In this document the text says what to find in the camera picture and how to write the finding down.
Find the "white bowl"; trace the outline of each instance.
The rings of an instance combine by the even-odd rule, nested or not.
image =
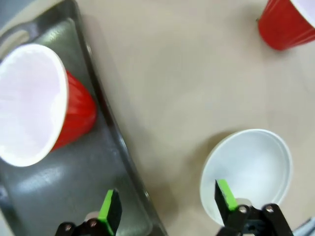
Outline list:
[[[263,129],[249,129],[223,139],[209,154],[200,184],[207,214],[223,225],[215,195],[215,180],[225,179],[236,199],[248,199],[261,209],[280,204],[292,172],[289,148],[282,138]]]

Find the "upside-down red cup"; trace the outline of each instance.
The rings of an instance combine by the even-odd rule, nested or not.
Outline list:
[[[90,131],[96,105],[51,49],[20,46],[0,64],[0,157],[29,166]]]
[[[87,89],[70,72],[68,108],[62,130],[52,150],[58,149],[88,133],[96,121],[96,105]]]
[[[263,40],[285,50],[315,40],[314,0],[268,0],[258,21]]]

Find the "gray tray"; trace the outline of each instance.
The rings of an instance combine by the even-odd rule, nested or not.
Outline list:
[[[0,45],[19,30],[29,33],[27,43],[45,45],[59,55],[94,97],[98,119],[89,134],[33,166],[0,161],[0,207],[14,234],[53,236],[63,221],[80,224],[100,209],[108,189],[117,188],[123,205],[118,236],[166,235],[96,76],[75,1],[62,1],[9,29]]]

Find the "table surface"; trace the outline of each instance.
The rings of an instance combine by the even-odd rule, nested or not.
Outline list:
[[[31,3],[4,29],[57,1]],[[171,236],[218,230],[200,202],[201,171],[215,144],[247,128],[289,145],[294,175],[281,208],[290,226],[315,215],[315,43],[270,49],[256,22],[266,0],[78,4],[114,115]]]

